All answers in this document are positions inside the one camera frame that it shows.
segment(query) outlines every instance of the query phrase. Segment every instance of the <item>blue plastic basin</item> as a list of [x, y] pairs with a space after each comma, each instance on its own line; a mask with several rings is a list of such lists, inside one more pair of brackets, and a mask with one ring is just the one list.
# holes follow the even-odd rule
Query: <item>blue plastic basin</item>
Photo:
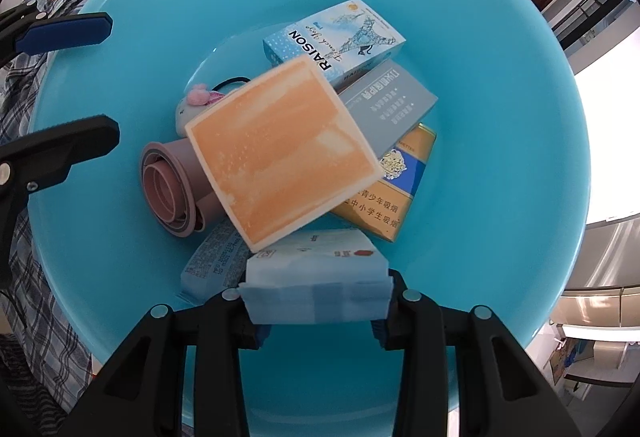
[[[98, 360], [151, 306], [187, 307], [175, 294], [200, 239], [172, 237], [151, 216], [142, 147], [175, 138], [190, 81], [257, 76], [269, 67], [263, 37], [342, 1], [88, 1], [85, 12], [113, 17], [113, 33], [57, 55], [33, 126], [105, 113], [122, 140], [29, 210], [51, 288]], [[527, 344], [569, 276], [587, 211], [588, 141], [569, 65], [529, 0], [364, 1], [406, 37], [398, 61], [440, 98], [401, 236], [376, 244], [410, 287], [444, 306], [489, 305]], [[387, 437], [401, 361], [367, 323], [275, 327], [262, 350], [241, 354], [252, 435]]]

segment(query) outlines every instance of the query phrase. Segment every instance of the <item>silver screw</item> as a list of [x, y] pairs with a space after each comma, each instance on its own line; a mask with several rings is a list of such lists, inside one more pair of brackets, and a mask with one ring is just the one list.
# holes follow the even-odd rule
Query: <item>silver screw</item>
[[11, 166], [9, 163], [3, 162], [0, 164], [0, 186], [7, 184], [9, 177], [11, 177]]
[[232, 302], [240, 297], [240, 293], [238, 292], [238, 289], [226, 289], [222, 292], [222, 297], [226, 301]]
[[167, 314], [169, 314], [169, 307], [166, 305], [156, 305], [151, 309], [153, 318], [164, 318]]
[[484, 305], [479, 305], [474, 309], [474, 314], [477, 318], [481, 320], [488, 320], [494, 313], [491, 311], [489, 307], [485, 307]]
[[420, 298], [422, 298], [422, 294], [420, 294], [420, 291], [415, 289], [405, 289], [402, 292], [402, 298], [408, 302], [419, 302]]

